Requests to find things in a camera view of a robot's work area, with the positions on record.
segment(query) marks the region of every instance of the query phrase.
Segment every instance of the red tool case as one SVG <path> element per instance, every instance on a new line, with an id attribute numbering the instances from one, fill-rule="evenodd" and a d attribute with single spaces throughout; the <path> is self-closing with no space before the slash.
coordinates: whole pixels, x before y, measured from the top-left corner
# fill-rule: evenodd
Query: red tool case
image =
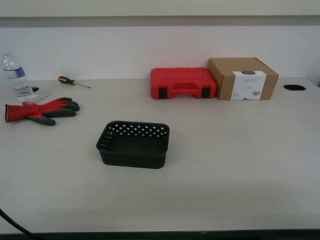
<path id="1" fill-rule="evenodd" d="M 217 83 L 205 67 L 154 68 L 151 70 L 151 96 L 172 99 L 174 95 L 214 98 Z"/>

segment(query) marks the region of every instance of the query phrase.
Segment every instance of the cardboard box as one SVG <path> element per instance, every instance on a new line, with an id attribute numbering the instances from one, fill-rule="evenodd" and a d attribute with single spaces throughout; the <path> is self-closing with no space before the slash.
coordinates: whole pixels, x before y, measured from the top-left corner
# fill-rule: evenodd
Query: cardboard box
<path id="1" fill-rule="evenodd" d="M 219 100 L 270 99 L 279 75 L 255 57 L 210 58 Z"/>

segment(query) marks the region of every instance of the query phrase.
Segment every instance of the water bottle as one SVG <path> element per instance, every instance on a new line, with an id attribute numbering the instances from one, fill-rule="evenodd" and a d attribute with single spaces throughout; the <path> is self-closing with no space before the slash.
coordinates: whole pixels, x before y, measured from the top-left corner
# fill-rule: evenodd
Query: water bottle
<path id="1" fill-rule="evenodd" d="M 19 60 L 11 52 L 3 52 L 2 69 L 13 84 L 13 91 L 19 101 L 29 101 L 35 97 L 32 88 L 27 83 L 27 76 Z"/>

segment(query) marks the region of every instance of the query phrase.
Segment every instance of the work glove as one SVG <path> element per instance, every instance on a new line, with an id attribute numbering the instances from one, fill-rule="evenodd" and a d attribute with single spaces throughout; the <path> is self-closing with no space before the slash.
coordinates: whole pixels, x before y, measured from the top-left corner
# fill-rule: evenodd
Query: work glove
<path id="1" fill-rule="evenodd" d="M 24 101 L 22 106 L 5 105 L 5 121 L 10 123 L 29 119 L 42 125 L 53 126 L 56 121 L 50 118 L 73 117 L 79 109 L 78 103 L 68 97 L 61 97 L 43 105 Z"/>

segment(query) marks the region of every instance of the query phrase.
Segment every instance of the screwdriver handle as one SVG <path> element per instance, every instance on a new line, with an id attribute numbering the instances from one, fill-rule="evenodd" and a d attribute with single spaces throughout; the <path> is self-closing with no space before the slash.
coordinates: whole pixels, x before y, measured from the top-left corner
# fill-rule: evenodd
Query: screwdriver handle
<path id="1" fill-rule="evenodd" d="M 71 80 L 65 76 L 60 76 L 58 77 L 59 82 L 63 83 L 63 84 L 71 84 L 71 85 L 75 85 L 76 81 L 75 80 Z"/>

